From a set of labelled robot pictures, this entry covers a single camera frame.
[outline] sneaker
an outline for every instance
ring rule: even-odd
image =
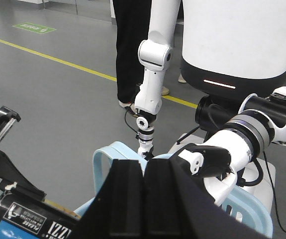
[[[178,77],[178,82],[179,82],[179,83],[183,83],[183,84],[184,84],[184,83],[187,83],[187,81],[185,81],[185,79],[183,78],[183,76],[182,76],[181,74],[180,74],[179,77]]]
[[[169,89],[165,86],[162,87],[162,96],[169,95]]]
[[[118,101],[119,106],[121,106],[122,108],[126,109],[128,111],[129,114],[131,114],[133,117],[138,117],[137,115],[137,110],[135,109],[134,103],[123,103],[121,101]]]

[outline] person's leg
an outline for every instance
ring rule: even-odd
[[[136,85],[143,82],[144,67],[137,51],[147,39],[151,0],[113,0],[117,24],[117,97],[122,103],[134,100]]]

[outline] black cylindrical joint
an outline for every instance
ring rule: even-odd
[[[246,109],[256,109],[265,113],[280,128],[286,124],[286,106],[268,101],[264,98],[253,96],[246,105]]]
[[[233,102],[211,96],[203,97],[197,107],[195,121],[202,130],[216,133],[221,127],[237,114],[239,106]]]

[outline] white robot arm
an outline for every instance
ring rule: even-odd
[[[181,0],[152,1],[148,39],[142,41],[138,59],[145,66],[143,84],[135,98],[140,147],[138,154],[148,156],[153,150],[153,122],[162,106],[161,92],[165,76],[172,58],[173,35]]]

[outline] cable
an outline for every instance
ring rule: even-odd
[[[271,178],[271,173],[270,173],[270,170],[269,170],[267,156],[266,156],[265,152],[263,152],[263,156],[264,156],[264,160],[265,160],[265,163],[266,163],[267,171],[268,171],[268,174],[269,174],[269,179],[270,179],[271,186],[272,186],[273,198],[274,198],[274,206],[275,206],[275,209],[276,209],[276,215],[277,215],[278,224],[279,224],[281,230],[286,233],[286,230],[283,228],[283,226],[282,226],[282,224],[280,222],[279,213],[278,213],[278,204],[277,204],[276,190],[275,190],[272,178]]]
[[[262,167],[260,165],[260,163],[258,162],[257,158],[255,158],[254,160],[252,160],[254,165],[256,166],[257,170],[258,170],[258,177],[257,179],[255,179],[254,181],[251,182],[246,182],[246,180],[244,178],[239,178],[237,180],[237,185],[240,187],[246,186],[246,187],[253,187],[258,185],[259,183],[261,183],[261,181],[263,180],[263,170]]]
[[[224,107],[222,107],[222,106],[220,106],[220,105],[218,105],[218,104],[211,104],[211,105],[209,105],[209,106],[208,106],[207,115],[208,115],[208,118],[209,118],[209,120],[211,121],[211,123],[212,123],[217,129],[220,129],[220,127],[218,126],[218,124],[216,123],[216,121],[215,121],[215,120],[213,119],[213,117],[212,117],[212,114],[211,114],[211,112],[210,112],[210,110],[211,110],[212,108],[217,108],[217,109],[219,109],[219,110],[222,110],[222,111],[224,111],[224,112],[226,113],[226,115],[227,115],[228,117],[230,117],[230,118],[233,117],[233,116],[231,116],[231,115],[229,114],[228,110],[225,109]]]
[[[187,138],[189,135],[191,135],[192,133],[194,133],[197,129],[199,129],[200,126],[197,126],[196,128],[193,128],[191,131],[189,131],[188,133],[186,133],[184,136],[182,136],[180,139],[178,139],[176,141],[176,144],[181,144],[181,142]]]
[[[126,115],[129,112],[129,110],[131,109],[132,104],[133,103],[131,103],[130,106],[126,109],[124,120],[125,120],[125,124],[137,134],[137,131],[132,126],[129,125],[129,123],[127,122],[127,119],[126,119]]]

